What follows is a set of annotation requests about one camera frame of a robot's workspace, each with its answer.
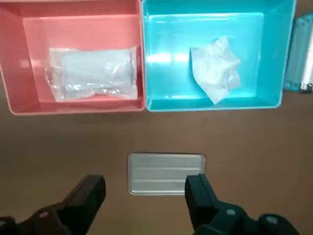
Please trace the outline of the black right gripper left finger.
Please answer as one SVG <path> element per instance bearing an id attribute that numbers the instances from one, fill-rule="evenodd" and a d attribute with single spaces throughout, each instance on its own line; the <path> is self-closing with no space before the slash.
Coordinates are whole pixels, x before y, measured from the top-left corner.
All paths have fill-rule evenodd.
<path id="1" fill-rule="evenodd" d="M 86 175 L 59 203 L 37 210 L 27 220 L 0 218 L 2 235 L 85 235 L 106 197 L 102 175 Z"/>

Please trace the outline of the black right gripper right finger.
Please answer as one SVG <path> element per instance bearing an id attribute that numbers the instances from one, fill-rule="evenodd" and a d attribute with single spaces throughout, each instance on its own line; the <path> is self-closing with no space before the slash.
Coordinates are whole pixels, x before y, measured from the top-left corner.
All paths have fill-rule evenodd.
<path id="1" fill-rule="evenodd" d="M 298 235 L 284 217 L 262 214 L 251 218 L 240 206 L 220 201 L 204 174 L 189 175 L 185 200 L 195 235 Z"/>

